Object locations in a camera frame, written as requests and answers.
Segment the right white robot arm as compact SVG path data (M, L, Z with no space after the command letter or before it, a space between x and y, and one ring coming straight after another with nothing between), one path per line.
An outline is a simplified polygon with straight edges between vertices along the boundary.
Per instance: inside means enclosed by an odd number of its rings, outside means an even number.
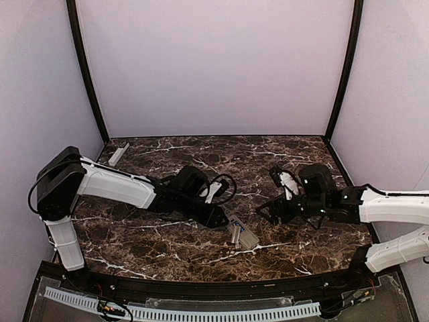
M349 264L351 274L374 275L391 266L428 257L428 192L381 191L365 184L338 189L323 164L304 167L294 176L278 166L269 174L284 193L256 209L272 225L300 217L335 223L416 223L417 230L382 244L360 247Z

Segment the grey remote control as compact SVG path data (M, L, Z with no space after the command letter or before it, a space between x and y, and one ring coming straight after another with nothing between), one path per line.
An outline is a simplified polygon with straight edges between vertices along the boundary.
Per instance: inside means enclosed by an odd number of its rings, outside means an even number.
M239 243L233 245L237 248L243 246L246 250L251 250L256 247L259 244L259 238L237 216L234 215L229 217L229 223L227 225L227 229L231 233L231 237L232 228L236 223L239 223L244 228L244 231L240 233Z

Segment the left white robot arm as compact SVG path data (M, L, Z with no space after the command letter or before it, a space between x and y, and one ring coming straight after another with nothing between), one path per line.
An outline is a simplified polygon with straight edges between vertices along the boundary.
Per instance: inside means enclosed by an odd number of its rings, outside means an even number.
M51 160L29 190L36 196L30 210L44 222L63 267L76 271L85 267L71 215L79 196L89 195L119 201L152 213L177 212L207 228L229 222L220 197L237 183L220 174L210 180L194 166L184 166L177 174L162 179L136 176L96 163L68 146Z

